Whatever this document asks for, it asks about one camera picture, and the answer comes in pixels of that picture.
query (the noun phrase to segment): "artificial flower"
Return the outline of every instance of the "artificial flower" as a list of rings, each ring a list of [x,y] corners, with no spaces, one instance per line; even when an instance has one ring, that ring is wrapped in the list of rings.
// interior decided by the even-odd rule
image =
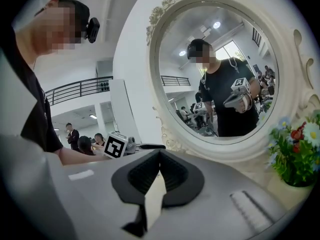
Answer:
[[[293,122],[291,126],[293,130],[297,130],[303,124],[306,124],[306,123],[307,123],[307,119],[305,117],[301,117],[297,121]]]
[[[318,155],[315,157],[313,166],[312,166],[312,170],[314,172],[318,172],[320,171],[320,153],[318,153]]]
[[[285,117],[282,117],[279,121],[279,124],[277,126],[278,130],[284,130],[287,128],[287,126],[290,125],[290,119],[289,117],[285,116]]]
[[[294,153],[300,153],[300,141],[298,141],[298,142],[296,142],[296,143],[293,144],[293,149],[292,149],[292,151],[293,151]]]
[[[269,168],[271,165],[276,163],[277,155],[278,155],[278,153],[275,152],[269,157],[269,160],[268,160],[267,165],[266,165],[266,169]]]
[[[277,145],[277,142],[274,141],[274,140],[272,140],[272,141],[269,143],[269,145],[267,146],[267,148],[268,148],[268,149],[271,149],[271,148],[273,148],[275,145]]]
[[[294,144],[294,139],[291,136],[287,136],[285,139],[290,145]]]
[[[259,124],[261,124],[266,118],[266,112],[262,111],[260,114],[259,114],[259,120],[258,122],[256,123],[256,125],[258,126]]]
[[[320,146],[320,128],[314,122],[307,122],[303,128],[304,139],[314,148]]]

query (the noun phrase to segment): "white flower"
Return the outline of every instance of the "white flower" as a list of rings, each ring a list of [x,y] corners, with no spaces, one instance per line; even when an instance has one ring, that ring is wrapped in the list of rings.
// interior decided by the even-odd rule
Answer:
[[[262,111],[262,112],[259,114],[259,121],[256,123],[256,125],[258,126],[258,125],[261,124],[265,119],[266,119],[266,112]]]
[[[313,122],[307,122],[303,129],[304,139],[312,144],[313,147],[320,146],[320,128]]]

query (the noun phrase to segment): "person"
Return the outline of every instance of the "person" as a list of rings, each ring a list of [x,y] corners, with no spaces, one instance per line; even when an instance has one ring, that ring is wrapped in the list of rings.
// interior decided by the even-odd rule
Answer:
[[[16,33],[12,26],[2,26],[5,33],[1,37],[2,50],[8,67],[1,69],[0,76],[13,71],[18,79],[17,84],[28,90],[27,94],[21,95],[35,102],[19,135],[35,142],[45,152],[58,155],[63,165],[102,161],[106,158],[84,155],[63,147],[52,124],[50,104],[32,68],[38,57],[80,43],[86,36],[89,17],[89,8],[77,0],[50,0]]]
[[[188,119],[189,113],[187,112],[185,106],[181,107],[180,113],[181,113],[181,116],[182,116],[183,120],[187,120]]]
[[[77,140],[77,146],[79,147],[79,151],[88,156],[95,156],[92,151],[92,143],[91,140],[87,136],[81,136]]]
[[[96,133],[96,134],[94,135],[94,139],[95,139],[95,144],[96,144],[96,145],[100,145],[100,146],[102,146],[102,147],[105,146],[104,137],[102,136],[101,133]]]
[[[262,75],[262,72],[259,70],[258,80],[261,82],[261,80],[264,79],[264,76]]]
[[[273,78],[276,77],[275,72],[270,67],[265,65],[264,68],[265,68],[264,78],[270,79],[270,77],[273,77]]]
[[[202,95],[201,95],[201,83],[199,84],[199,90],[195,94],[195,101],[196,103],[200,103],[202,101]]]
[[[269,95],[268,83],[266,80],[260,82],[261,86],[261,97],[262,99],[266,98]]]
[[[203,39],[194,39],[187,47],[187,58],[194,63],[201,63],[206,73],[201,79],[202,101],[209,118],[213,122],[212,100],[217,115],[218,135],[220,137],[244,136],[251,132],[258,122],[258,112],[252,102],[260,85],[251,70],[237,58],[217,59],[213,47]],[[250,84],[250,94],[245,98],[249,109],[242,101],[238,109],[226,108],[224,101],[230,96],[235,80],[246,78]]]
[[[66,138],[68,139],[68,143],[70,144],[71,149],[79,152],[79,148],[78,148],[79,132],[75,130],[72,127],[72,124],[69,122],[66,124],[65,128],[66,128],[66,131],[69,132]]]

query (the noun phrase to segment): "man in suit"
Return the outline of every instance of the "man in suit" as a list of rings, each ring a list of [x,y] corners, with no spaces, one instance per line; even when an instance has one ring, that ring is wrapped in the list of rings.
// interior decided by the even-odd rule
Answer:
[[[73,129],[71,123],[67,123],[66,131],[69,132],[68,136],[66,137],[68,139],[68,143],[71,145],[71,149],[80,152],[78,148],[78,140],[79,140],[79,132],[75,129]]]

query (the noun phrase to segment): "blue flower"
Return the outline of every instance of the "blue flower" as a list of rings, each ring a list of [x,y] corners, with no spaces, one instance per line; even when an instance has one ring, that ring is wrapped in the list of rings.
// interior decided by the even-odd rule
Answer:
[[[269,168],[271,165],[275,164],[276,163],[276,157],[277,157],[278,153],[275,152],[273,153],[270,157],[269,157],[269,160],[268,160],[268,163],[267,163],[267,166],[266,168]]]
[[[294,144],[294,139],[291,138],[291,136],[287,136],[285,139],[286,139],[286,141],[287,141],[290,145],[293,145],[293,144]]]
[[[276,142],[275,140],[272,140],[272,141],[268,144],[267,149],[269,150],[269,149],[273,148],[275,145],[277,145],[277,142]]]
[[[320,171],[320,152],[318,152],[318,153],[316,154],[314,163],[313,163],[313,165],[312,165],[312,170],[313,170],[314,172]]]
[[[277,126],[278,130],[284,130],[290,125],[290,118],[285,116],[282,117],[279,121],[279,124]]]

